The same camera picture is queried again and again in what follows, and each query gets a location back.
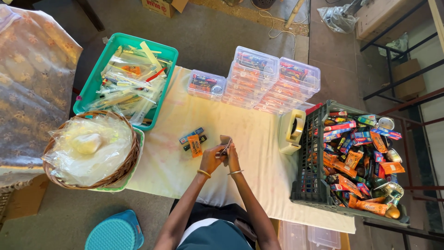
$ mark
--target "blue plastic stool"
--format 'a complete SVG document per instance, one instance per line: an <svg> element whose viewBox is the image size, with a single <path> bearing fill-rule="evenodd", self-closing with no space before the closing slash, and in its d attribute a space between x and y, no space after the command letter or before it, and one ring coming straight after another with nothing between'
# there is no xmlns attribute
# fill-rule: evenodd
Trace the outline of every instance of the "blue plastic stool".
<svg viewBox="0 0 444 250"><path fill-rule="evenodd" d="M106 218L91 231L85 250L136 250L144 242L133 210Z"/></svg>

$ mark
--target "hand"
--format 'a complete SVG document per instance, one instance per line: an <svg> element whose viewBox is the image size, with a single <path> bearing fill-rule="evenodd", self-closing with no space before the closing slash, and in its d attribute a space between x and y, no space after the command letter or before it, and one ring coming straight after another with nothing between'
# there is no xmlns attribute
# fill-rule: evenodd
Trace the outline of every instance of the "hand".
<svg viewBox="0 0 444 250"><path fill-rule="evenodd" d="M236 152L236 147L234 146L234 143L231 143L231 145L227 149L228 153L228 166L230 166L230 173L236 172L241 170L241 167L239 165L239 158L238 153Z"/></svg>
<svg viewBox="0 0 444 250"><path fill-rule="evenodd" d="M209 174L214 172L216 168L226 159L226 156L216 158L216 152L224 149L224 145L218 145L212 149L207 149L203 152L202 161L200 162L200 170L203 170Z"/></svg>

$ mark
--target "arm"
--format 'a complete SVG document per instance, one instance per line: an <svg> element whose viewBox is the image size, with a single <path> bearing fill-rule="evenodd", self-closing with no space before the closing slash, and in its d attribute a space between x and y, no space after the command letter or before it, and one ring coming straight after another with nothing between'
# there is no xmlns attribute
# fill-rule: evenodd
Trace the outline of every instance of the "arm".
<svg viewBox="0 0 444 250"><path fill-rule="evenodd" d="M203 152L200 169L211 174L225 160L226 156L216 158L216 152L225 148L225 146L216 146ZM190 217L191 210L196 202L203 185L207 181L208 176L198 172L180 198L176 207L166 219L165 224L157 236L154 250L176 249L182 239L185 231L186 223Z"/></svg>
<svg viewBox="0 0 444 250"><path fill-rule="evenodd" d="M230 165L230 173L241 170L239 166L238 153L234 143L228 148L228 158ZM268 249L281 249L278 241L278 237L274 231L273 225L270 219L265 213L264 209L259 204L258 200L251 192L248 183L246 182L242 172L234 173L231 175L236 186L238 187L242 201L250 218L253 229L258 236L259 247L263 250Z"/></svg>

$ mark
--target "teal shirt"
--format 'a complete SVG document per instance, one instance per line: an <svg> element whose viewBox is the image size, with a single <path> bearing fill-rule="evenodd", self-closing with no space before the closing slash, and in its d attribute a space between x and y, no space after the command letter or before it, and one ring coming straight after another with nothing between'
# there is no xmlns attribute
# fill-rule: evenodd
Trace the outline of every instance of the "teal shirt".
<svg viewBox="0 0 444 250"><path fill-rule="evenodd" d="M232 223L217 220L194 230L177 250L250 250L244 234Z"/></svg>

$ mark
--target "tape dispenser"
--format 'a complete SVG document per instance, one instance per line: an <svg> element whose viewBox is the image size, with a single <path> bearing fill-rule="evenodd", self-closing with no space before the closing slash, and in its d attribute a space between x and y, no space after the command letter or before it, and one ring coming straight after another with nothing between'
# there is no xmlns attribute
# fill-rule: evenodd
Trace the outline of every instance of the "tape dispenser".
<svg viewBox="0 0 444 250"><path fill-rule="evenodd" d="M291 155L301 148L299 141L304 130L305 112L293 109L282 115L279 123L279 151Z"/></svg>

